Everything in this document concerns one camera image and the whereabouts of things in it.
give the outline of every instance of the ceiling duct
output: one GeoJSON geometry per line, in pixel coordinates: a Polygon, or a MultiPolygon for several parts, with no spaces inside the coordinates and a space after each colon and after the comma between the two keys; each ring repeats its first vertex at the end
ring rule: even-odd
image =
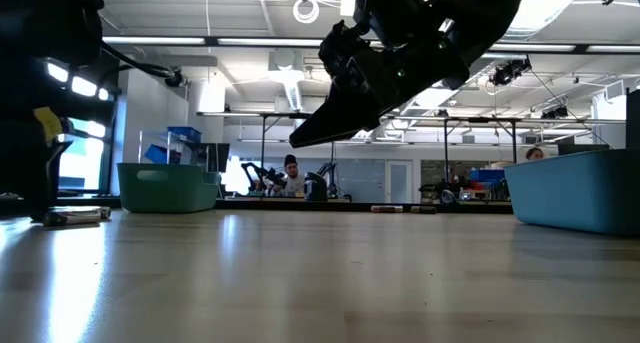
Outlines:
{"type": "Polygon", "coordinates": [[[293,112],[302,111],[302,95],[299,82],[304,80],[303,58],[300,51],[282,48],[269,53],[268,76],[282,83],[293,112]]]}

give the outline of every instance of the ceiling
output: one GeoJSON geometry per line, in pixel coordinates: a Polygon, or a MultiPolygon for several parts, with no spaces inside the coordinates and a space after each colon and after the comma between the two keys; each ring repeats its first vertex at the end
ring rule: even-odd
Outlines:
{"type": "MultiPolygon", "coordinates": [[[[340,6],[340,0],[328,0],[340,6]]],[[[615,0],[603,6],[600,0],[577,0],[557,19],[535,34],[533,42],[562,43],[634,43],[640,42],[640,8],[623,5],[637,0],[615,0]]],[[[209,25],[205,14],[206,0],[105,0],[103,11],[105,35],[213,35],[324,37],[340,19],[340,9],[320,5],[318,19],[311,24],[296,21],[292,0],[266,1],[264,9],[257,0],[209,0],[209,25]]],[[[233,108],[252,102],[273,103],[284,96],[282,84],[267,79],[269,53],[259,48],[168,48],[134,47],[140,58],[162,61],[166,57],[215,56],[229,80],[227,101],[233,108]]],[[[329,76],[317,62],[317,50],[302,50],[305,67],[312,68],[300,83],[305,97],[323,97],[329,90],[329,76]]],[[[450,115],[498,113],[505,116],[531,113],[531,107],[542,107],[555,95],[567,94],[568,107],[578,116],[590,114],[590,94],[608,83],[625,77],[640,78],[639,56],[532,55],[535,77],[531,73],[516,80],[513,86],[500,88],[480,75],[451,99],[450,115]]],[[[184,67],[190,79],[203,80],[211,72],[207,67],[184,67]]]]}

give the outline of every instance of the yellow object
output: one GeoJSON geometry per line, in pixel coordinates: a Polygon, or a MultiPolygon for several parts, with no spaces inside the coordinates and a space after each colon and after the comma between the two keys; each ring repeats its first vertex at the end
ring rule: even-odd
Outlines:
{"type": "Polygon", "coordinates": [[[60,118],[58,118],[49,107],[34,109],[33,115],[42,124],[45,141],[50,142],[59,134],[62,134],[60,118]]]}

